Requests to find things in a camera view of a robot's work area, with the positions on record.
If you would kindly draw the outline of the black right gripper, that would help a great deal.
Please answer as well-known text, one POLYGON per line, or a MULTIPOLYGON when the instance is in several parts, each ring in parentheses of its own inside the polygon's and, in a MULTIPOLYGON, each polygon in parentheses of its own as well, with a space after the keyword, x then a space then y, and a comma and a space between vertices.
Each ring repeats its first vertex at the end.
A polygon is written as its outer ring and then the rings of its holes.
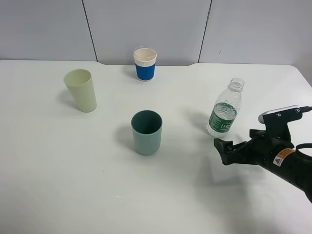
POLYGON ((273 164, 274 158, 286 148, 293 150, 294 145, 279 139, 273 141, 270 138, 267 139, 265 130, 250 129, 249 136, 251 140, 248 141, 245 149, 245 141, 234 145, 233 141, 215 138, 214 147, 218 151, 222 163, 224 165, 259 165, 268 171, 282 171, 273 164))

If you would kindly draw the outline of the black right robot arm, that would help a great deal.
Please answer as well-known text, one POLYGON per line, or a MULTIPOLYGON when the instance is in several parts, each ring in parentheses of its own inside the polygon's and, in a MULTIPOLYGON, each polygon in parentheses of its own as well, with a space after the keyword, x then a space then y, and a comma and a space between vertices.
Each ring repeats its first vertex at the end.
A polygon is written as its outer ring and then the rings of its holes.
POLYGON ((234 145, 214 139, 214 147, 224 165, 258 165, 302 190, 312 200, 312 159, 294 149, 291 142, 272 138, 267 131, 250 130, 251 140, 234 145))

